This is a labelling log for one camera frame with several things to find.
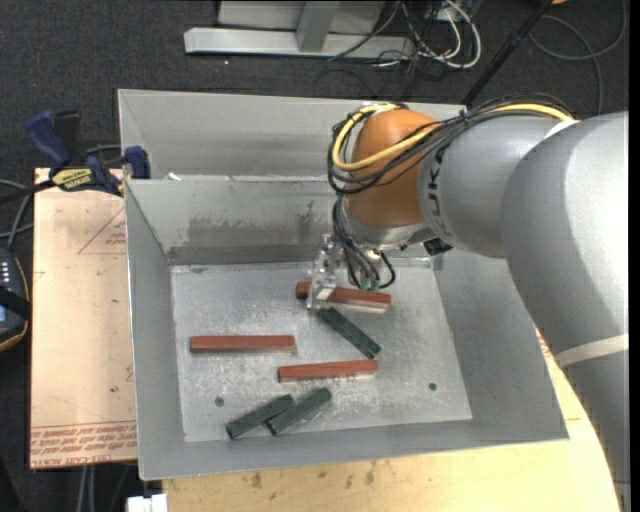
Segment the bin floor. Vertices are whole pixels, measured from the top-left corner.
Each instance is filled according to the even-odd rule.
[[[278,383],[284,365],[364,356],[295,298],[309,263],[174,266],[172,300],[186,441],[228,439],[224,425],[283,394],[326,386],[333,400],[291,433],[467,420],[471,409],[433,270],[398,258],[385,313],[337,307],[382,350],[375,376]],[[346,284],[345,273],[338,282]],[[192,354],[196,335],[292,334],[294,354]],[[251,436],[269,436],[266,428]]]

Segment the yellow clamp label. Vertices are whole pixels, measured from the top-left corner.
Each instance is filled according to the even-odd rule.
[[[93,171],[89,167],[61,169],[51,181],[67,190],[91,183]]]

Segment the cardboard sheet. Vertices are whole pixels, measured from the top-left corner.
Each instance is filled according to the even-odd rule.
[[[124,202],[49,189],[34,219],[29,465],[135,459]]]

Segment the wooden block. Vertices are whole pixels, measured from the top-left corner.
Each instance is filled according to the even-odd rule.
[[[300,402],[292,405],[286,411],[268,420],[265,424],[274,436],[310,416],[320,407],[331,400],[331,391],[327,388],[316,389]]]
[[[296,341],[293,336],[192,336],[191,352],[293,352]]]
[[[296,284],[296,298],[306,299],[309,295],[311,283],[300,281]],[[379,292],[363,292],[355,288],[338,286],[329,295],[328,302],[344,304],[346,306],[366,306],[387,310],[391,304],[391,295]]]
[[[329,308],[325,311],[320,311],[320,318],[338,331],[344,339],[356,347],[365,357],[373,359],[380,352],[380,345],[336,309]]]
[[[286,411],[293,404],[293,397],[291,395],[283,395],[271,400],[268,404],[228,423],[226,426],[227,434],[229,434],[231,439],[237,439],[242,434],[246,434],[274,416]]]
[[[371,375],[378,371],[373,360],[337,361],[333,363],[298,364],[278,368],[278,382]]]

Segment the white stripe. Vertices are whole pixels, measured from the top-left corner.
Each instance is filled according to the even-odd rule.
[[[556,133],[564,130],[565,128],[568,128],[569,126],[578,123],[579,121],[577,119],[565,119],[564,121],[560,121],[558,124],[556,124],[553,128],[551,128],[551,130],[549,130],[549,133],[547,133],[544,138],[545,140],[548,139],[549,137],[551,137],[552,135],[555,135]]]
[[[596,357],[616,354],[628,349],[629,333],[570,348],[556,355],[555,360],[560,368],[566,368],[572,364],[595,359]]]

